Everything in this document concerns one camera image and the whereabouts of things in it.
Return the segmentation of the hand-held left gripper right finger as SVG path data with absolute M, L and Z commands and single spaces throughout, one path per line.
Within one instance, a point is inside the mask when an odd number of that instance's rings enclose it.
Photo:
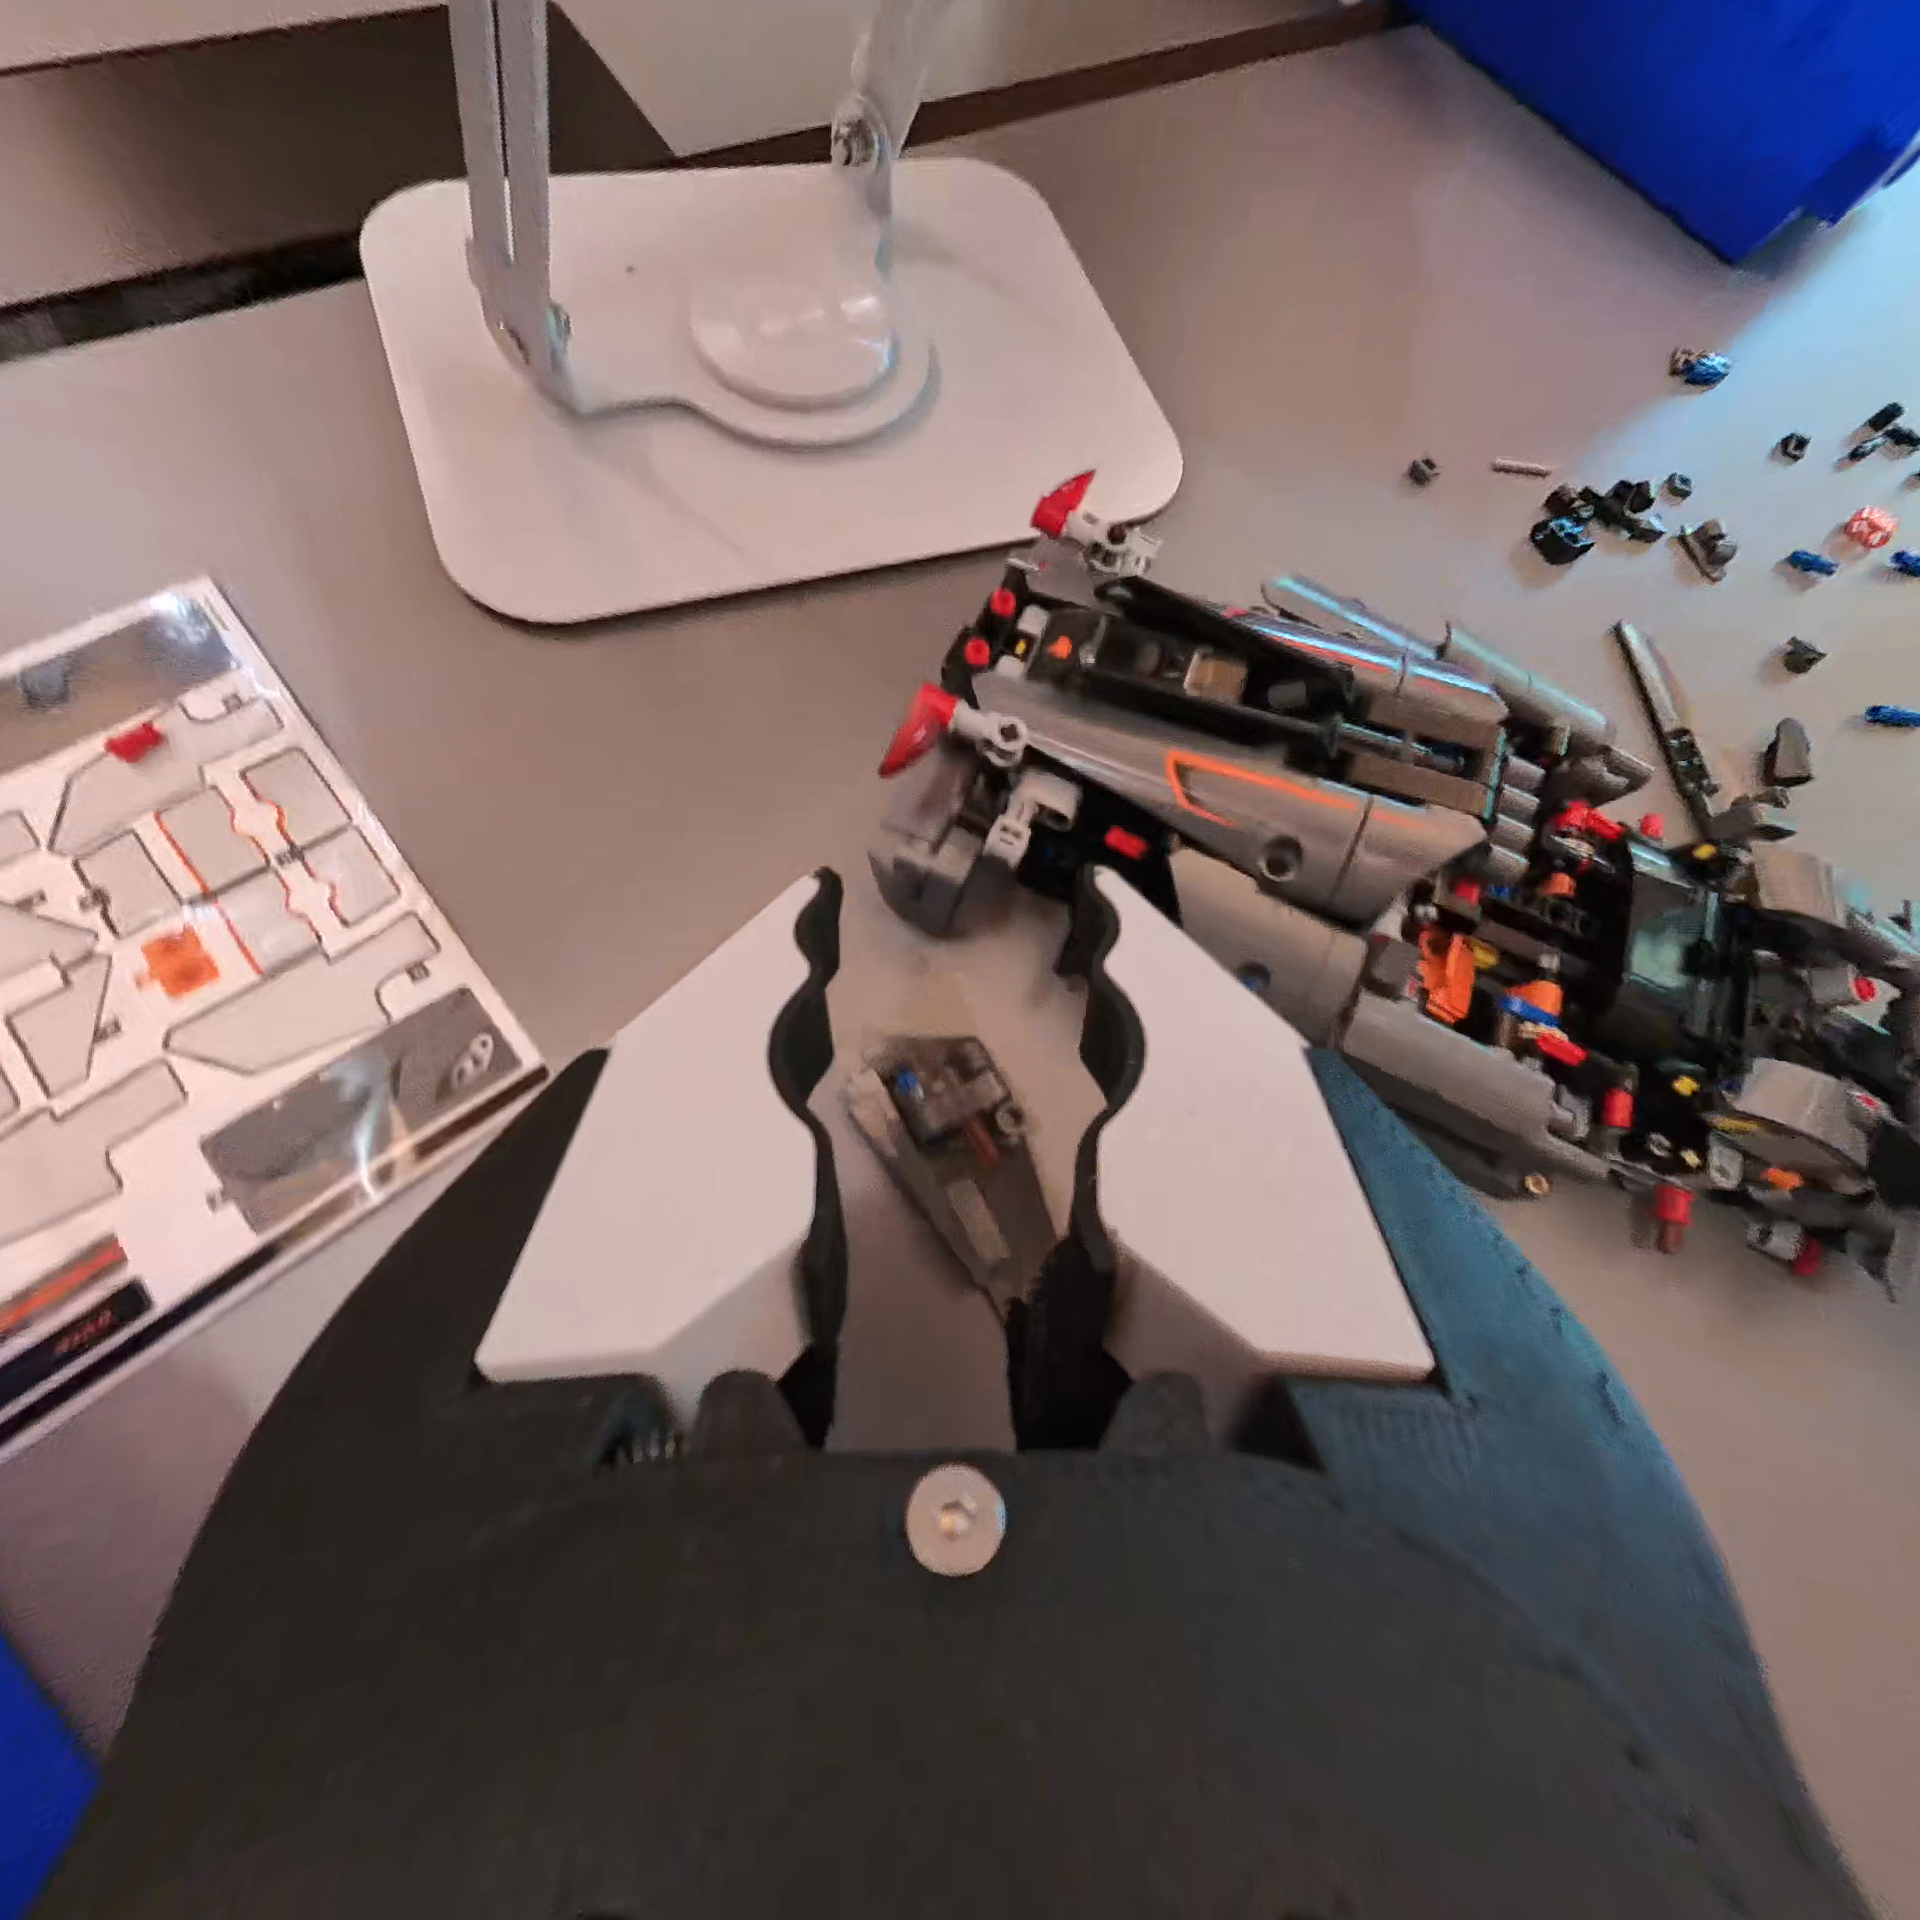
M 1109 869 L 1073 933 L 1102 1092 L 1073 1218 L 1110 1286 L 1094 1343 L 1194 1386 L 1217 1439 L 1275 1386 L 1437 1386 L 1307 1042 Z

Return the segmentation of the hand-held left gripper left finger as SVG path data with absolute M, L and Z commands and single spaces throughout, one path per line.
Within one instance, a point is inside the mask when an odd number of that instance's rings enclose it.
M 825 1442 L 849 1229 L 811 1100 L 843 895 L 829 869 L 793 879 L 616 1034 L 475 1349 L 488 1381 L 636 1375 L 690 1428 L 752 1373 Z

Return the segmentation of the grey lego wing assembly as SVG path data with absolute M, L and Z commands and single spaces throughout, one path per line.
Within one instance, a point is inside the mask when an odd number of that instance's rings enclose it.
M 1058 1239 L 1020 1092 L 982 1039 L 883 1034 L 845 1080 L 845 1108 L 901 1195 L 998 1318 Z

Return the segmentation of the grey lego vehicle model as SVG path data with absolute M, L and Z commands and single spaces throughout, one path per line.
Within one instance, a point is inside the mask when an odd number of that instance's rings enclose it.
M 1915 925 L 1793 839 L 1625 819 L 1616 724 L 1448 626 L 1281 579 L 1157 583 L 1043 493 L 880 758 L 880 899 L 928 938 L 1109 869 L 1483 1192 L 1697 1200 L 1796 1277 L 1915 1256 Z

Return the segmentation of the cluster of black lego pieces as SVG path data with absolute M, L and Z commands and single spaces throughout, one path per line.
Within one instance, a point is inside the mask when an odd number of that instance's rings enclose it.
M 1542 499 L 1542 515 L 1526 541 L 1549 567 L 1571 567 L 1594 552 L 1595 541 L 1658 543 L 1672 527 L 1658 508 L 1651 483 L 1622 477 L 1610 490 L 1556 485 Z

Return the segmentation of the white sticker sheet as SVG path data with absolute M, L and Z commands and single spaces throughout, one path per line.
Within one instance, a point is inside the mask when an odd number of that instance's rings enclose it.
M 5 653 L 8 1456 L 547 1077 L 218 583 Z

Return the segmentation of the white book stand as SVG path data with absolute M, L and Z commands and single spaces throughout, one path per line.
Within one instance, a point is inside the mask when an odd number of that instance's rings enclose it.
M 547 5 L 449 5 L 464 178 L 360 251 L 427 527 L 536 626 L 937 559 L 1185 455 L 1040 192 L 905 157 L 950 5 L 877 5 L 825 160 L 555 176 Z

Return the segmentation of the blue plastic bin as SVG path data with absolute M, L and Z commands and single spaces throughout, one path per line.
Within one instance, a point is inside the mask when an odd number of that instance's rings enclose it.
M 1915 166 L 1915 3 L 1406 3 L 1729 262 Z

